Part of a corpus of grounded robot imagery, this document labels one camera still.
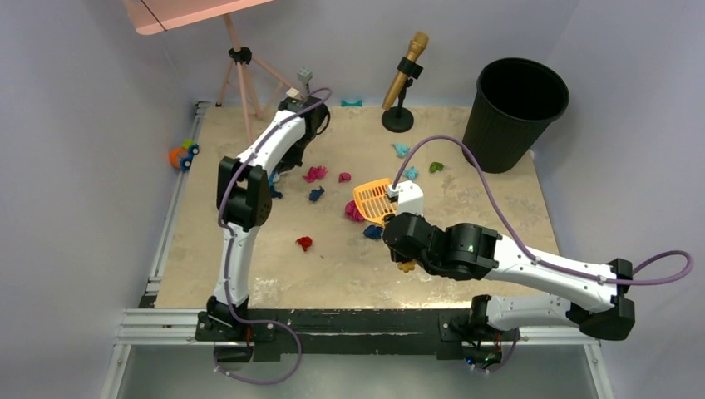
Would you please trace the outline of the large magenta paper scrap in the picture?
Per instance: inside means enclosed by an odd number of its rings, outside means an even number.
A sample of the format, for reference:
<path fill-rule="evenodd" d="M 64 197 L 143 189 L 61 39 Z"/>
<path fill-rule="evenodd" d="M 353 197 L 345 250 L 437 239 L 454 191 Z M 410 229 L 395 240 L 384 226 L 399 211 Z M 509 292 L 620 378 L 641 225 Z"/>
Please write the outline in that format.
<path fill-rule="evenodd" d="M 356 203 L 354 200 L 349 201 L 345 205 L 345 215 L 348 219 L 354 222 L 363 222 L 365 221 L 365 218 L 362 216 L 360 211 L 358 210 Z"/>

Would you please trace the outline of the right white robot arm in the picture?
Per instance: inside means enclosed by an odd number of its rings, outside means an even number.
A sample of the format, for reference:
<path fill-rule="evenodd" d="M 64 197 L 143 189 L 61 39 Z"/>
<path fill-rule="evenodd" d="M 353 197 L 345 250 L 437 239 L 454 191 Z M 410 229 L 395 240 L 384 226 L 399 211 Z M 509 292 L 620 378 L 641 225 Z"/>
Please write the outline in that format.
<path fill-rule="evenodd" d="M 537 290 L 525 298 L 475 296 L 466 319 L 478 338 L 524 326 L 571 326 L 584 335 L 623 341 L 635 324 L 634 302 L 626 297 L 634 277 L 631 262 L 582 263 L 538 251 L 529 258 L 519 245 L 493 229 L 461 223 L 446 229 L 416 214 L 388 215 L 382 240 L 392 261 L 413 262 L 432 276 L 456 281 L 495 280 Z"/>

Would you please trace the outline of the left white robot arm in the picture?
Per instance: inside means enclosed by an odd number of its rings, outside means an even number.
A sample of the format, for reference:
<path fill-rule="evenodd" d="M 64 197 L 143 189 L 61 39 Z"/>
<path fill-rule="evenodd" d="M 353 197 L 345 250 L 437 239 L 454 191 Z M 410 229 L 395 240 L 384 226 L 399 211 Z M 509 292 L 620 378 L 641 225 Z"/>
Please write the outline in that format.
<path fill-rule="evenodd" d="M 216 209 L 224 234 L 219 280 L 199 315 L 200 333 L 236 340 L 247 332 L 254 244 L 273 207 L 269 178 L 303 163 L 303 153 L 329 115 L 324 99 L 287 98 L 254 143 L 218 166 Z"/>

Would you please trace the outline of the yellow slotted plastic scoop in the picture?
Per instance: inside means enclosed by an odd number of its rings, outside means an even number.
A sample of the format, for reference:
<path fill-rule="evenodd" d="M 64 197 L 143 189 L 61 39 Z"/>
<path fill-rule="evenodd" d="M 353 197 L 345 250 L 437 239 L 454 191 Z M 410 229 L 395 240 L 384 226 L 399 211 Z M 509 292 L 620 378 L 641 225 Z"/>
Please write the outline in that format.
<path fill-rule="evenodd" d="M 359 185 L 353 190 L 353 199 L 366 221 L 382 226 L 387 216 L 395 215 L 396 206 L 387 198 L 386 187 L 393 184 L 389 178 Z"/>

